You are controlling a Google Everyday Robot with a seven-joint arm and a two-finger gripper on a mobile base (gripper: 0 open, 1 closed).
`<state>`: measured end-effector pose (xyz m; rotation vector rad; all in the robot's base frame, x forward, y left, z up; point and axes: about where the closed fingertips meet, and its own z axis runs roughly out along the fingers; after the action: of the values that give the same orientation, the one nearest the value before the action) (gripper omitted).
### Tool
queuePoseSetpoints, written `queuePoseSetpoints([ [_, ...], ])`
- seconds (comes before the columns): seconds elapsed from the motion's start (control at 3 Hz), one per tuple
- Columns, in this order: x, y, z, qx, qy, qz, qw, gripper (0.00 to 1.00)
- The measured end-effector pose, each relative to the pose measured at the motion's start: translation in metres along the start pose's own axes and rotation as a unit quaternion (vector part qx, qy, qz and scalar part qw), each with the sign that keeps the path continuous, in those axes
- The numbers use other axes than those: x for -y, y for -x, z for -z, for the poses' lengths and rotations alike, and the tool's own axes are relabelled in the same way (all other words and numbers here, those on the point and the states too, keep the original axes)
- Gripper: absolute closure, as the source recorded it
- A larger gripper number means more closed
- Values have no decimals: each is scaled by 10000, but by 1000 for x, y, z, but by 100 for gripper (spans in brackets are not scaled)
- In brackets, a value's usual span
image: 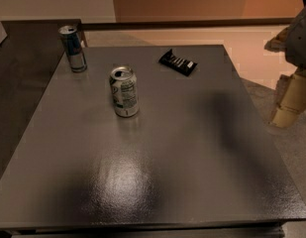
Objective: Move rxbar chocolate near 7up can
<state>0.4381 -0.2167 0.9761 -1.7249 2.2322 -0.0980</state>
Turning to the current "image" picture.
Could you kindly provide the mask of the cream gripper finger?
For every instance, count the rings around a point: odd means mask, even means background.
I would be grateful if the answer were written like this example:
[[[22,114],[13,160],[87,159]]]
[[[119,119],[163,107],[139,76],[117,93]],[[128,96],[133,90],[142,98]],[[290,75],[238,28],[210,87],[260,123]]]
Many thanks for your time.
[[[288,29],[284,28],[275,37],[269,40],[264,48],[270,52],[284,52],[286,50],[286,39],[287,39]]]
[[[287,128],[306,110],[306,76],[293,73],[282,75],[276,85],[275,105],[270,124]]]

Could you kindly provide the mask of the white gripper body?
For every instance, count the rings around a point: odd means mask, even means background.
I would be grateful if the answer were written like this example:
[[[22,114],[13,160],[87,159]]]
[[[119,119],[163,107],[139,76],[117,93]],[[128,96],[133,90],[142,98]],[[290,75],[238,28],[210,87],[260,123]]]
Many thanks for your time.
[[[306,68],[297,67],[293,73],[293,79],[297,82],[306,82]]]

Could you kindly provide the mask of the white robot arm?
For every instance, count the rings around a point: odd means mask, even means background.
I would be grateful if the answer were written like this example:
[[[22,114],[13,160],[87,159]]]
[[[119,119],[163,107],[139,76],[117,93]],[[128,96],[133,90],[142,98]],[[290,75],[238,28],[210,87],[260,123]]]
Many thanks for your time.
[[[297,67],[290,76],[280,76],[270,119],[273,126],[290,127],[306,110],[306,6],[264,48],[275,53],[284,52],[285,60]]]

